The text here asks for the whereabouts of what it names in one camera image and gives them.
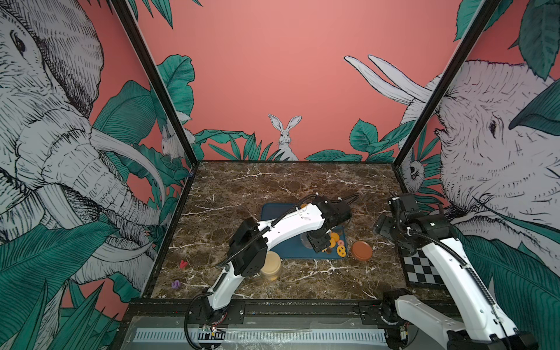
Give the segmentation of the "orange-brown jar lid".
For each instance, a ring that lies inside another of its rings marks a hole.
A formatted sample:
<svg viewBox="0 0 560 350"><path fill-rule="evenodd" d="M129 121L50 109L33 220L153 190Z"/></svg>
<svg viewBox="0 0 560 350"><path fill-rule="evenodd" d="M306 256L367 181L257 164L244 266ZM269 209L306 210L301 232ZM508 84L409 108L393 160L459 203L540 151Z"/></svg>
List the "orange-brown jar lid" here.
<svg viewBox="0 0 560 350"><path fill-rule="evenodd" d="M373 254L373 248L365 241L356 241L351 246L352 256L362 262L368 261Z"/></svg>

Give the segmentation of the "teal rectangular tray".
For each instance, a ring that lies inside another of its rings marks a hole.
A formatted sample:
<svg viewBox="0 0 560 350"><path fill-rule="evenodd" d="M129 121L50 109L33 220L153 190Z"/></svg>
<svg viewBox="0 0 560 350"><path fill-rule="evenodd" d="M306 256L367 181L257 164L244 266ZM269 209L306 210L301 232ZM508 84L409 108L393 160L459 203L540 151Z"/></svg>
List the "teal rectangular tray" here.
<svg viewBox="0 0 560 350"><path fill-rule="evenodd" d="M274 220L280 214L287 211L292 204L283 203L268 203L265 204L261 211L260 220ZM339 260L342 259L338 256L336 248L332 248L332 252L318 252L313 249L308 249L302 244L300 236L292 237L291 239L281 242L276 245L272 251L277 253L281 259L305 259L305 260Z"/></svg>

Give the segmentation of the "black white checkerboard plate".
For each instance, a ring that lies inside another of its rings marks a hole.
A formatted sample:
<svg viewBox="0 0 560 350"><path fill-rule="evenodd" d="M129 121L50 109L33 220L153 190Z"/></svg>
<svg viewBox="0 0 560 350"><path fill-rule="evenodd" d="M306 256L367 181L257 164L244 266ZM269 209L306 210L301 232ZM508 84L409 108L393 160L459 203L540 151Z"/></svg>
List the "black white checkerboard plate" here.
<svg viewBox="0 0 560 350"><path fill-rule="evenodd" d="M411 287L445 287L439 272L421 249L418 249L414 255L401 256L401 263L407 285Z"/></svg>

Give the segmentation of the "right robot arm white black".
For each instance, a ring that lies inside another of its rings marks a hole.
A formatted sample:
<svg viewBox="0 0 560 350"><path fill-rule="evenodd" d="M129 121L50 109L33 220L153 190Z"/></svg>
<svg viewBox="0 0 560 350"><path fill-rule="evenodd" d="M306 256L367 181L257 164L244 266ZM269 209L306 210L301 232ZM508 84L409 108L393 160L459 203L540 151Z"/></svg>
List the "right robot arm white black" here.
<svg viewBox="0 0 560 350"><path fill-rule="evenodd" d="M447 317L399 289L384 293L379 313L386 324L415 325L445 349L538 349L534 335L521 331L492 297L443 210L422 212L412 193L393 196L388 205L392 214L379 217L375 232L410 255L423 251L462 319Z"/></svg>

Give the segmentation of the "black front mounting rail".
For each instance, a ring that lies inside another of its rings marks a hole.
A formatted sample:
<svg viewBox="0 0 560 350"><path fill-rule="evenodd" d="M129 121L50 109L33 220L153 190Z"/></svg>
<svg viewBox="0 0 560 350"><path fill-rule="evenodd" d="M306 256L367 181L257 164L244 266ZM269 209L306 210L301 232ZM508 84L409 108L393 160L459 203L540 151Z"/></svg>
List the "black front mounting rail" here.
<svg viewBox="0 0 560 350"><path fill-rule="evenodd" d="M233 299L227 308L223 325L241 325L250 318L295 317L310 318L357 318L363 325L386 326L381 317L380 300L312 300L312 299ZM190 306L189 299L136 299L129 306L124 322L130 322L135 316L177 317L180 322L187 311L191 311L189 320L195 324L206 321L200 303Z"/></svg>

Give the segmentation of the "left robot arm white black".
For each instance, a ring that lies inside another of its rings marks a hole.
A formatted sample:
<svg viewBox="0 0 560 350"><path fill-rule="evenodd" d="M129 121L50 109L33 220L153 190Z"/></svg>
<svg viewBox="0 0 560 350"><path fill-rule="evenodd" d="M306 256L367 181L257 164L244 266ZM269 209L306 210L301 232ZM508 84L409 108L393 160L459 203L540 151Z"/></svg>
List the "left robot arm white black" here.
<svg viewBox="0 0 560 350"><path fill-rule="evenodd" d="M311 194L273 220L244 220L229 241L226 258L216 265L221 269L216 282L190 302L185 324L220 324L242 281L260 272L275 246L303 234L314 252L331 248L332 232L351 219L351 204L358 197L357 193L338 199Z"/></svg>

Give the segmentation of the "jar with beige lid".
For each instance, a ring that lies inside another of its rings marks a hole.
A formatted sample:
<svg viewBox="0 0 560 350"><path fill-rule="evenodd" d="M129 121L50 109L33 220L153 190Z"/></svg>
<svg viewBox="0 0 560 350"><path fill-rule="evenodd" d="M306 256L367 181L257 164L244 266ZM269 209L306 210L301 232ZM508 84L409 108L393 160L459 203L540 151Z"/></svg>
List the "jar with beige lid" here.
<svg viewBox="0 0 560 350"><path fill-rule="evenodd" d="M262 278L268 281L275 281L278 279L281 271L281 258L275 252L267 252L265 257L265 264L260 270Z"/></svg>

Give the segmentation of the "clear jar of cookies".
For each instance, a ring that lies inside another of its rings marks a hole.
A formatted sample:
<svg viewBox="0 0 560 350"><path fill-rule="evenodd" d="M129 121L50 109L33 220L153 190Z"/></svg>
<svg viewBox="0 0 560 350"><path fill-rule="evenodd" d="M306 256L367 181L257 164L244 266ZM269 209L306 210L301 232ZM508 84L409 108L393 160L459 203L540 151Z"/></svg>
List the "clear jar of cookies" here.
<svg viewBox="0 0 560 350"><path fill-rule="evenodd" d="M320 252L325 249L325 239L323 239L322 234L308 231L306 233L302 233L300 238L302 240L302 244L308 249L313 249L315 252Z"/></svg>

